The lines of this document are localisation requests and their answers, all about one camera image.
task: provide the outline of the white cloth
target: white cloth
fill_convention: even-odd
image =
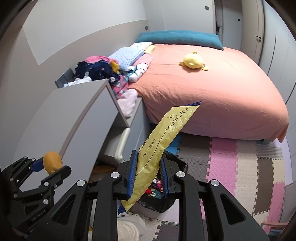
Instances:
[[[134,72],[126,76],[128,78],[128,81],[131,83],[137,82],[138,79],[146,72],[148,67],[149,65],[146,63],[140,63],[136,66],[129,66],[128,68],[133,70]]]
[[[118,241],[138,241],[145,232],[145,227],[144,217],[126,213],[124,217],[117,218]],[[89,231],[88,240],[92,240],[92,231]]]
[[[64,87],[76,85],[76,84],[81,84],[81,83],[85,83],[85,82],[91,82],[91,78],[89,76],[84,76],[83,79],[76,78],[74,80],[74,82],[69,82],[67,84],[64,84]]]
[[[131,113],[135,108],[137,97],[137,91],[129,89],[117,100],[117,103],[119,104],[119,107],[125,117],[131,117]]]

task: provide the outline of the white drawer unit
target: white drawer unit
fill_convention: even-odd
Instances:
[[[138,150],[150,134],[150,125],[142,98],[138,98],[129,127],[112,127],[98,156],[98,161],[118,166],[129,161],[133,150]]]
[[[129,160],[148,134],[141,98],[132,117],[124,118],[108,80],[92,81],[57,89],[47,97],[26,128],[14,161],[24,156],[39,159],[49,151],[59,153],[72,172],[55,190],[57,202],[77,180],[89,180],[102,153],[106,153],[105,162],[117,166]],[[32,173],[21,190],[37,188],[47,176],[44,169]]]

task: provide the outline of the navy clothing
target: navy clothing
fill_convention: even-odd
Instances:
[[[84,76],[89,76],[92,80],[109,79],[111,86],[120,80],[120,76],[104,60],[95,63],[79,62],[75,68],[75,77],[83,79]]]

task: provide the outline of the metal screw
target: metal screw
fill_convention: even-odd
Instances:
[[[178,177],[185,177],[185,172],[178,171],[178,172],[176,173],[176,175],[177,175]]]
[[[216,179],[213,179],[213,180],[211,180],[211,185],[213,185],[213,186],[218,186],[220,184],[220,182],[218,181],[218,180],[216,180]]]
[[[118,172],[112,172],[111,173],[111,177],[112,178],[117,178],[117,177],[119,177],[120,176],[120,174],[118,173]]]
[[[84,184],[85,184],[85,181],[84,180],[79,180],[78,182],[76,182],[76,185],[78,187],[82,187],[82,186],[84,186]]]

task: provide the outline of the pink blanket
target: pink blanket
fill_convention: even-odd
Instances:
[[[196,51],[208,71],[179,66]],[[158,123],[173,106],[202,101],[182,132],[231,139],[283,141],[286,105],[268,76],[240,51],[191,45],[157,45],[153,61],[129,88],[143,97],[149,118]]]

